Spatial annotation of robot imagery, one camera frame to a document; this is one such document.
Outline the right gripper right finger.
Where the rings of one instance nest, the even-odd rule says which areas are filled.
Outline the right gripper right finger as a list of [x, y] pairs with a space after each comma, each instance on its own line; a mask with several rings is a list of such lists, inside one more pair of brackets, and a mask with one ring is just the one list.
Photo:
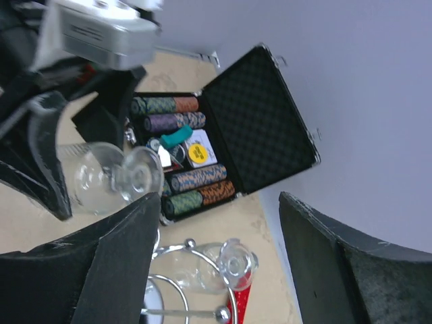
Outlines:
[[303, 323], [430, 323], [431, 254], [374, 238], [282, 192]]

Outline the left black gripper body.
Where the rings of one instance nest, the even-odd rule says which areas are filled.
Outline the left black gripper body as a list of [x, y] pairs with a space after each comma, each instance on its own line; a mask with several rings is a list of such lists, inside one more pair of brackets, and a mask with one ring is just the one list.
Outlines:
[[74, 83], [88, 63], [82, 58], [69, 57], [31, 69], [46, 9], [46, 1], [1, 2], [2, 135], [27, 114], [28, 99]]

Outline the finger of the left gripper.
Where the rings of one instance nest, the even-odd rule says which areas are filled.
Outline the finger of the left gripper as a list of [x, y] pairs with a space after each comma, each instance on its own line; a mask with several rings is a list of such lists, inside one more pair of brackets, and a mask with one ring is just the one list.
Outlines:
[[61, 221], [72, 217], [56, 146], [67, 105], [60, 92], [46, 92], [1, 121], [1, 183], [33, 198]]
[[108, 142], [124, 147], [124, 126], [136, 87], [146, 76], [143, 67], [128, 71], [99, 70], [74, 93], [97, 96], [72, 118], [85, 142]]

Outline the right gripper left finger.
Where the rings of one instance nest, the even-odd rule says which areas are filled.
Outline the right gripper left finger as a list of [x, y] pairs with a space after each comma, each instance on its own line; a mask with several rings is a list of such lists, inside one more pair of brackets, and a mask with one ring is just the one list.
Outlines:
[[1, 322], [139, 322], [160, 209], [150, 193], [60, 239], [2, 254]]

